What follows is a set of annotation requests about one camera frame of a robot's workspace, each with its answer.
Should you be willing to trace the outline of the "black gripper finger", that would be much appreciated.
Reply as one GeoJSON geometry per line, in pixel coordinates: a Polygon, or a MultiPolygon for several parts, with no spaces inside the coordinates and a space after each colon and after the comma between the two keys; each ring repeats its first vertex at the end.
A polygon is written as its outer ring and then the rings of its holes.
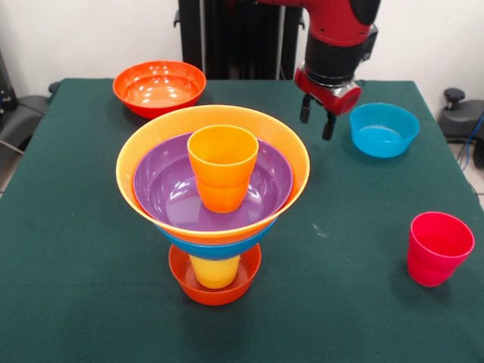
{"type": "Polygon", "coordinates": [[[337,121],[337,115],[334,113],[330,112],[329,110],[327,111],[327,122],[324,125],[324,129],[322,132],[322,139],[325,141],[329,141],[332,139],[335,125],[337,121]]]}
{"type": "Polygon", "coordinates": [[[312,96],[310,94],[305,94],[302,100],[302,106],[301,106],[301,111],[299,116],[301,123],[307,123],[309,121],[309,116],[311,112],[311,102],[312,102],[312,96]]]}

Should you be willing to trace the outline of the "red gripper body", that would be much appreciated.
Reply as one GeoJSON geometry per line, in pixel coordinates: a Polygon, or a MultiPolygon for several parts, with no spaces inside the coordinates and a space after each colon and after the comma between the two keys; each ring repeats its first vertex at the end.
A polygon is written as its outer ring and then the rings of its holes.
{"type": "Polygon", "coordinates": [[[330,87],[313,82],[299,67],[294,76],[296,85],[304,92],[310,94],[312,100],[317,101],[326,111],[341,115],[351,110],[361,95],[361,88],[351,82],[344,86],[330,87]]]}

